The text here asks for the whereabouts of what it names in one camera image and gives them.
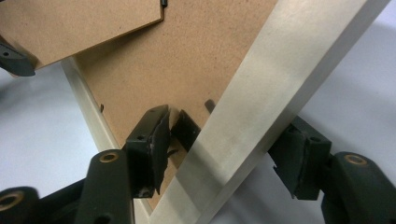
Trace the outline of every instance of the hardboard backing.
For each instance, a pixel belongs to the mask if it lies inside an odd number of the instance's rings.
[[[219,100],[275,3],[171,1],[163,22],[78,54],[78,67],[119,144],[156,105],[184,109],[203,127],[205,101]],[[162,192],[184,155],[180,150],[169,159]],[[149,200],[152,208],[159,199]]]
[[[159,0],[12,0],[0,3],[0,36],[35,68],[162,19]]]

